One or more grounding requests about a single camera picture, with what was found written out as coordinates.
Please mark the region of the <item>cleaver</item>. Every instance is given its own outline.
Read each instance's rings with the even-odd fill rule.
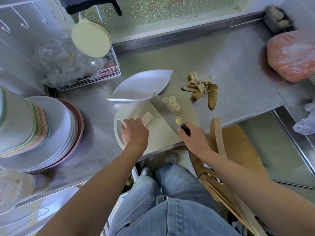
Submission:
[[[160,97],[154,92],[151,99],[151,103],[159,112],[159,114],[164,118],[168,125],[178,134],[178,129],[181,128],[190,137],[190,130],[182,124],[181,121],[173,114],[173,112],[168,108],[168,106],[160,99]]]

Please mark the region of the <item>blue denim jeans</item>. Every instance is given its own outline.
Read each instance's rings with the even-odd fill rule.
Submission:
[[[141,175],[136,180],[112,220],[109,236],[239,235],[189,170],[164,162],[155,177]]]

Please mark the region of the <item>towel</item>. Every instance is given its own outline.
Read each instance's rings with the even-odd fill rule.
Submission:
[[[112,3],[117,15],[121,16],[123,14],[116,0],[59,0],[59,1],[69,15],[76,14],[80,11],[84,11],[94,5],[100,5],[105,3]]]

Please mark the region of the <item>orange plastic bag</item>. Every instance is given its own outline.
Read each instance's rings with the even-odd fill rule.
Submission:
[[[315,74],[315,32],[295,30],[267,42],[268,64],[292,83]]]

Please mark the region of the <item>person's left hand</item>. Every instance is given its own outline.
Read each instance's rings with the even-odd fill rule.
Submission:
[[[125,148],[132,147],[138,149],[141,154],[144,153],[148,146],[149,130],[143,125],[140,118],[124,119],[121,126],[121,133]]]

